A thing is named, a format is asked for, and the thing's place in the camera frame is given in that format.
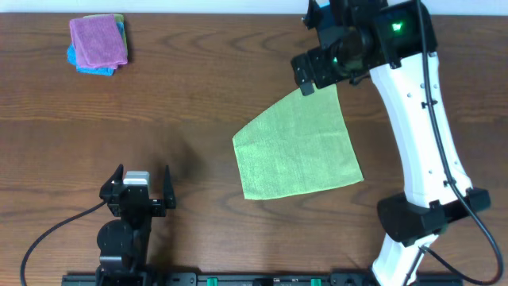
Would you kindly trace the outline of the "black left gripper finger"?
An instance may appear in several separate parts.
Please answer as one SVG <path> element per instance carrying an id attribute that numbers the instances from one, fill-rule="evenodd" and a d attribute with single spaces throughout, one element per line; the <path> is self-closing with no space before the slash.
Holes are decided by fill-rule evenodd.
<path id="1" fill-rule="evenodd" d="M 110 182 L 112 184 L 121 184 L 123 180 L 124 166 L 123 164 L 119 164 L 114 171 L 113 175 L 110 177 Z"/>
<path id="2" fill-rule="evenodd" d="M 171 182 L 171 173 L 168 165 L 164 169 L 163 195 L 165 201 L 175 201 L 174 188 Z"/>

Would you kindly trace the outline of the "light green microfiber cloth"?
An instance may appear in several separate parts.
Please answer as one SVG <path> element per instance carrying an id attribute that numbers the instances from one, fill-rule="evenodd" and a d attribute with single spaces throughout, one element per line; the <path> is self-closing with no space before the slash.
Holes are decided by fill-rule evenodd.
<path id="1" fill-rule="evenodd" d="M 337 89 L 280 99 L 233 136 L 244 197 L 280 199 L 346 187 L 364 177 Z"/>

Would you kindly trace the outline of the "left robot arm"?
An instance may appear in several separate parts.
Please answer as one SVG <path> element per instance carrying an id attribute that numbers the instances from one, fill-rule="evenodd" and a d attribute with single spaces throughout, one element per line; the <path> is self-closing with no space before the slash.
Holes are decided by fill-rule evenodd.
<path id="1" fill-rule="evenodd" d="M 115 217 L 98 232 L 100 249 L 97 285 L 165 285 L 166 276 L 147 264 L 152 220 L 176 208 L 168 166 L 164 169 L 163 197 L 150 197 L 150 174 L 125 172 L 119 164 L 101 186 L 99 198 Z"/>

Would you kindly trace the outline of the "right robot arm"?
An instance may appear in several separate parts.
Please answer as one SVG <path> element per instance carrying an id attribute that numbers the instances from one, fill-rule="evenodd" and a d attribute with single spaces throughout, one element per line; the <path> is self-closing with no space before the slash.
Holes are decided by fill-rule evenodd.
<path id="1" fill-rule="evenodd" d="M 491 205 L 474 187 L 453 143 L 439 83 L 437 39 L 417 1 L 310 2 L 303 23 L 319 46 L 293 58 L 304 95 L 369 78 L 386 107 L 398 146 L 404 190 L 378 202 L 385 231 L 371 267 L 377 285 L 462 284 L 464 276 L 418 274 L 422 258 L 448 226 Z"/>

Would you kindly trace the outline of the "folded blue cloth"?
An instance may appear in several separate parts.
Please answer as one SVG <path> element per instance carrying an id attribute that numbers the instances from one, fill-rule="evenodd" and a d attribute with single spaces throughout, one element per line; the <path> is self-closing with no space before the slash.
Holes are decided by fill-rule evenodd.
<path id="1" fill-rule="evenodd" d="M 75 43 L 72 41 L 69 48 L 67 49 L 67 62 L 75 66 L 76 71 L 85 74 L 92 75 L 104 75 L 104 76 L 112 76 L 114 72 L 117 70 L 118 66 L 115 65 L 113 67 L 102 67 L 102 68 L 85 68 L 78 64 L 78 53 L 75 47 Z"/>

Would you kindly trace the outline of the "folded pink cloth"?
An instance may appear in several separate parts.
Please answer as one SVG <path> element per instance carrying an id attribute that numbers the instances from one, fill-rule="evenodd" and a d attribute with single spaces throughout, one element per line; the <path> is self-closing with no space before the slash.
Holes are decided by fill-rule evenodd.
<path id="1" fill-rule="evenodd" d="M 69 28 L 80 66 L 119 67 L 128 63 L 128 50 L 125 50 L 112 14 L 75 18 L 69 21 Z"/>

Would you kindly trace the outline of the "folded green cloth in stack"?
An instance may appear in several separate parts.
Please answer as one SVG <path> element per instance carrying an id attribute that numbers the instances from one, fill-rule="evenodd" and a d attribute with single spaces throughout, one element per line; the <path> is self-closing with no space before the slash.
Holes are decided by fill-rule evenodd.
<path id="1" fill-rule="evenodd" d="M 126 39 L 126 33 L 125 33 L 124 16 L 122 14 L 113 14 L 113 16 L 114 16 L 114 20 L 115 20 L 115 22 L 117 24 L 117 28 L 119 30 L 121 38 L 123 40 L 125 49 L 128 49 L 127 39 Z"/>

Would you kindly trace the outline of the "black mounting rail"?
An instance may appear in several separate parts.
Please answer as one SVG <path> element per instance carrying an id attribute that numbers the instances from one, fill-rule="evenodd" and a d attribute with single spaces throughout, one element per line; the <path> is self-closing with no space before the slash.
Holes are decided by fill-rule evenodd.
<path id="1" fill-rule="evenodd" d="M 95 275 L 64 275 L 63 286 L 92 285 L 149 285 L 148 279 L 128 278 L 103 279 L 98 284 Z M 374 277 L 366 272 L 334 272 L 326 276 L 277 276 L 277 275 L 198 275 L 192 272 L 174 272 L 164 282 L 153 280 L 152 285 L 167 286 L 374 286 Z M 461 286 L 463 281 L 451 274 L 421 274 L 409 285 Z"/>

